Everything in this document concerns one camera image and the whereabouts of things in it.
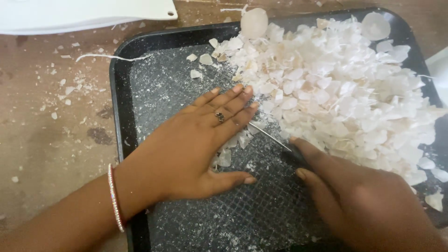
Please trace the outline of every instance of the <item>right hand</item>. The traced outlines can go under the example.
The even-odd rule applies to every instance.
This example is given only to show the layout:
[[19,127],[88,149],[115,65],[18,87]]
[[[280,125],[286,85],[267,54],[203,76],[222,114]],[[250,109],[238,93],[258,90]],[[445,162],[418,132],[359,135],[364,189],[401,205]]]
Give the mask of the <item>right hand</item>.
[[418,198],[399,175],[330,156],[291,138],[314,172],[296,174],[333,234],[357,251],[448,251]]

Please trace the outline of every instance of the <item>black tray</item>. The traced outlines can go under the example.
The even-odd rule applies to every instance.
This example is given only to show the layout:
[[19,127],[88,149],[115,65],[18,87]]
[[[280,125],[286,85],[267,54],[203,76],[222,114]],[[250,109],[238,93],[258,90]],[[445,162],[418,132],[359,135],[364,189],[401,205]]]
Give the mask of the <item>black tray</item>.
[[[318,17],[345,20],[353,15],[358,20],[362,20],[366,14],[372,11],[383,14],[390,21],[392,27],[390,39],[394,39],[395,45],[407,44],[411,47],[409,58],[404,62],[404,67],[410,68],[418,74],[429,75],[411,28],[401,17],[389,10],[379,8],[342,10],[270,19],[270,22],[284,27],[285,31],[294,31],[300,24],[315,26]],[[138,146],[143,140],[142,136],[151,133],[161,122],[172,116],[182,106],[214,86],[219,85],[227,88],[232,85],[230,79],[233,70],[231,68],[225,68],[216,75],[215,69],[210,67],[202,71],[204,72],[204,80],[208,80],[208,82],[201,83],[198,79],[191,80],[189,69],[198,69],[198,62],[187,63],[185,58],[193,52],[196,55],[205,52],[211,53],[213,49],[208,44],[209,39],[216,38],[218,41],[223,41],[236,36],[238,32],[239,22],[158,31],[137,35],[125,41],[117,49],[115,56],[124,58],[141,57],[149,52],[155,55],[147,60],[135,62],[113,59],[110,64],[112,102],[120,162]],[[423,81],[426,84],[422,87],[424,96],[430,98],[431,104],[441,107],[441,101],[431,80],[423,78]],[[164,97],[163,92],[167,90],[170,90],[171,94]],[[429,147],[423,146],[427,152],[434,156],[434,161],[441,168],[443,168],[443,164],[448,164],[448,158],[443,154],[448,144],[448,134],[446,130],[442,130],[442,126],[447,125],[446,120],[443,117],[436,123],[436,142]],[[258,146],[259,150],[254,150],[251,146]],[[263,137],[257,136],[244,151],[236,148],[233,153],[232,167],[227,170],[244,170],[249,162],[245,158],[247,156],[254,156],[257,161],[253,165],[260,166],[262,163],[259,160],[278,159],[277,152],[280,150],[277,150],[275,145],[267,144]],[[264,245],[264,249],[267,251],[272,251],[273,248],[288,248],[292,243],[308,243],[312,234],[327,237],[328,232],[316,217],[306,189],[293,175],[294,167],[283,163],[280,159],[275,160],[275,165],[277,166],[270,170],[250,171],[259,179],[255,187],[241,187],[211,200],[162,203],[155,208],[152,215],[145,214],[145,211],[137,214],[127,225],[129,251],[151,250],[150,228],[148,227],[151,225],[155,229],[158,228],[157,231],[160,231],[153,234],[155,239],[161,241],[160,244],[153,244],[152,246],[157,251],[160,249],[202,251],[203,245],[212,248],[211,251],[233,251],[235,247],[232,247],[231,243],[228,246],[222,246],[219,237],[215,237],[215,240],[204,238],[206,243],[198,240],[198,237],[207,235],[212,237],[218,232],[232,230],[229,227],[231,225],[234,225],[236,230],[246,228],[261,232],[257,236],[251,236],[250,233],[238,233],[238,237],[242,238],[239,242],[247,242],[245,245],[251,245],[250,242],[263,245],[263,237],[271,238],[272,242],[275,243],[275,241],[283,241],[299,233],[302,236],[292,242],[285,242],[283,247],[278,243],[275,246]],[[446,185],[438,183],[431,173],[427,174],[428,182],[416,186],[419,192],[433,193],[436,184],[439,184],[444,190],[447,189]],[[443,203],[444,207],[448,206],[445,199]],[[216,228],[199,230],[200,228],[196,226],[201,231],[201,234],[198,231],[196,236],[191,233],[191,230],[185,232],[178,230],[180,226],[184,226],[194,229],[193,231],[196,233],[193,223],[197,224],[202,219],[213,221],[213,215],[216,213],[224,214],[224,217],[218,218],[216,223],[209,223],[210,225],[216,225]],[[448,226],[448,216],[446,214],[433,209],[428,209],[427,213],[437,227]],[[296,216],[290,220],[297,222],[296,226],[291,226],[288,221],[284,221],[292,216]],[[253,240],[243,241],[245,237]],[[225,241],[231,237],[224,236],[221,238]],[[175,243],[172,239],[181,239],[185,243],[182,244],[179,241]],[[249,250],[247,246],[241,248],[244,251]]]

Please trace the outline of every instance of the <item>finger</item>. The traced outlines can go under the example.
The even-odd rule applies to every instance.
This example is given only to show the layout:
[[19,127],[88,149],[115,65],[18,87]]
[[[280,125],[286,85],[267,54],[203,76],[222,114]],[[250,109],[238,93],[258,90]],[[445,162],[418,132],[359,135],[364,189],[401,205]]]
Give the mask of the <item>finger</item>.
[[349,187],[347,181],[354,182],[356,180],[356,177],[351,174],[353,171],[350,170],[353,169],[350,169],[350,166],[342,165],[309,142],[295,137],[290,138],[289,141],[299,148],[306,162],[310,164],[316,174],[336,191],[347,190]]
[[249,107],[241,110],[234,117],[215,128],[218,133],[217,137],[219,146],[223,145],[234,135],[240,132],[252,120],[255,112],[257,112],[258,106],[258,102],[252,103]]
[[182,109],[180,112],[181,113],[191,113],[191,112],[197,110],[198,108],[204,106],[205,104],[207,104],[208,102],[213,100],[215,97],[217,97],[220,90],[221,90],[220,87],[215,87],[211,91],[196,98],[196,100],[194,100],[192,104],[188,105],[186,108]]
[[296,175],[305,182],[311,192],[311,197],[322,219],[334,232],[340,232],[346,228],[345,216],[332,191],[315,173],[299,168]]
[[232,118],[234,115],[239,113],[247,102],[252,98],[253,89],[252,86],[247,86],[242,93],[240,93],[233,100],[230,100],[228,103],[222,105],[217,110],[212,113],[206,114],[206,121],[210,122],[213,127],[221,125],[222,122],[216,117],[217,113],[221,113],[224,115],[224,122]]
[[212,195],[223,193],[242,184],[253,184],[257,182],[250,173],[247,172],[222,172],[214,173],[208,171],[206,174],[206,190]]
[[238,96],[242,90],[243,85],[237,84],[232,89],[227,90],[224,94],[217,96],[210,102],[203,105],[200,109],[197,110],[197,112],[201,115],[212,113],[217,108],[221,107],[222,105],[228,103],[230,100]]

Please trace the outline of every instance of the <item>bangle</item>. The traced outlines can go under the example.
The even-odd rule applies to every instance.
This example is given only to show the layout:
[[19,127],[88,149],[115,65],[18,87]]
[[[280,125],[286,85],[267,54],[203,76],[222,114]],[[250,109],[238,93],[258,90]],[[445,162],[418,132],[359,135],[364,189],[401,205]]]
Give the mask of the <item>bangle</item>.
[[111,191],[112,205],[113,211],[115,214],[116,224],[121,233],[124,233],[125,229],[123,228],[123,222],[121,221],[120,211],[118,210],[118,203],[116,201],[116,190],[115,185],[113,183],[113,168],[112,164],[109,164],[108,168],[108,180],[109,180],[109,189]]

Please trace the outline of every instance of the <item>black handle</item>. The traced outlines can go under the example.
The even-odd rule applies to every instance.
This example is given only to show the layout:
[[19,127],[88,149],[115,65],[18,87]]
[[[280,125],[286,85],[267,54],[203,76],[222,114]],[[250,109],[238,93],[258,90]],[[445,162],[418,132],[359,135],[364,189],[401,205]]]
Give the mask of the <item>black handle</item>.
[[286,147],[288,147],[289,150],[284,150],[283,152],[286,154],[286,156],[294,162],[295,165],[299,165],[302,168],[312,170],[311,166],[306,162],[305,158],[302,155],[302,152],[293,144],[286,144]]

